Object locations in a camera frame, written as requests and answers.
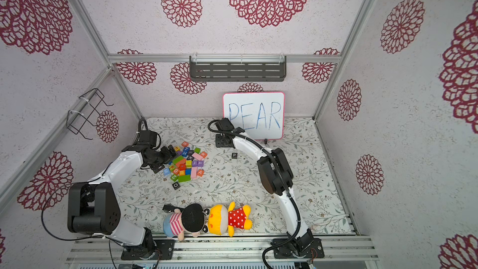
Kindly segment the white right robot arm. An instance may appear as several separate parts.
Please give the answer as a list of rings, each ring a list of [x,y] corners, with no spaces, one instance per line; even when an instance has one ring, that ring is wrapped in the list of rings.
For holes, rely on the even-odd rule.
[[[216,147],[235,148],[256,161],[262,186],[277,200],[286,222],[288,239],[275,244],[274,248],[286,246],[297,254],[305,253],[314,236],[303,222],[293,189],[294,174],[283,150],[263,146],[247,135],[243,128],[235,128],[227,118],[212,120],[207,128],[215,133]]]

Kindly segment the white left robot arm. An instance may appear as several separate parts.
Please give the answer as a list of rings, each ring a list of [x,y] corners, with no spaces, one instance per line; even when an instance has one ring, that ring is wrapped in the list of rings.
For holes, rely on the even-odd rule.
[[[102,235],[128,249],[149,255],[155,243],[149,229],[122,218],[116,192],[138,169],[158,173],[177,157],[173,146],[159,147],[159,135],[139,132],[138,139],[124,148],[107,168],[89,181],[75,183],[68,192],[67,228],[72,233]]]

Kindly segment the whiteboard with PEAR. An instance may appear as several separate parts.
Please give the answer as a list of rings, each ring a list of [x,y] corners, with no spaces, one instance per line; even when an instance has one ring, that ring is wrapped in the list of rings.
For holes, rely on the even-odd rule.
[[[223,96],[223,114],[255,140],[281,139],[285,121],[283,92],[240,92]]]

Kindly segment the green long block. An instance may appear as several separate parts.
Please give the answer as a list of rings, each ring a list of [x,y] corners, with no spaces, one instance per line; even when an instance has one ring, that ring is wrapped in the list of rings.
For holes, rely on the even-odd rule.
[[[184,183],[191,181],[191,176],[190,175],[183,175],[178,177],[178,183]]]

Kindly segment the pink long block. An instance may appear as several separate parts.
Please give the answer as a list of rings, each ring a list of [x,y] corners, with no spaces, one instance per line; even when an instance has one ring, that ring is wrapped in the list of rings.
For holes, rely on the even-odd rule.
[[[191,179],[195,179],[195,178],[197,177],[197,170],[198,170],[197,167],[193,167],[193,168],[191,169],[191,173],[190,173]]]

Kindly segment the striped plush doll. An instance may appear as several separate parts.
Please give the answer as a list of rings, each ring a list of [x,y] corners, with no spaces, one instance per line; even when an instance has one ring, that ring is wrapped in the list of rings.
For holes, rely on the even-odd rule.
[[[169,238],[177,237],[178,241],[183,241],[186,234],[198,237],[209,231],[206,223],[209,210],[200,204],[190,204],[185,208],[166,204],[163,211],[167,213],[163,220],[163,232]]]

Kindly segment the yellow plush doll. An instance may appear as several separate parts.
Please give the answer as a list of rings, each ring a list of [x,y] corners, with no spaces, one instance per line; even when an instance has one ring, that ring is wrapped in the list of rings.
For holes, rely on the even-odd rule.
[[[235,229],[250,230],[253,222],[250,219],[251,207],[243,205],[236,208],[235,203],[230,203],[229,207],[224,205],[215,205],[209,211],[207,228],[211,234],[233,237]]]

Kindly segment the grey wall shelf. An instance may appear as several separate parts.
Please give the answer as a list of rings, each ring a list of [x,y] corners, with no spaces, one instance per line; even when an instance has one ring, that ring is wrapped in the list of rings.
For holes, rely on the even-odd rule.
[[[194,82],[282,82],[286,78],[285,56],[271,58],[189,57],[189,75]]]

